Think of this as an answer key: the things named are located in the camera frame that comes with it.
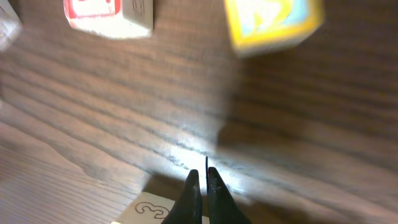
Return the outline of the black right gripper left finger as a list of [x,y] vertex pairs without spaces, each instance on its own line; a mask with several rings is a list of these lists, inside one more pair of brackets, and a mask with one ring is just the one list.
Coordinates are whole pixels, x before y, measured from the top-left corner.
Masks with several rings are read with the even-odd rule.
[[202,224],[202,196],[196,169],[189,172],[180,197],[162,224]]

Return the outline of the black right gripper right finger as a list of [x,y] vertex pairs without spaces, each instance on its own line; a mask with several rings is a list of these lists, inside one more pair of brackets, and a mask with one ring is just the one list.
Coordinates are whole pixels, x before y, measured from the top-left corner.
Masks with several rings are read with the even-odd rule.
[[205,164],[210,224],[251,224],[249,218],[240,211],[218,170],[208,165],[208,157]]

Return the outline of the blue L block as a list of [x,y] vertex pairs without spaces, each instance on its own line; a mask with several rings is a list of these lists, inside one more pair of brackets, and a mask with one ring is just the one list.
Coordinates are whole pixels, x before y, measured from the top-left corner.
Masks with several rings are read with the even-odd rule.
[[[176,201],[147,192],[141,193],[112,224],[162,223]],[[208,217],[202,216],[202,223],[209,224]]]

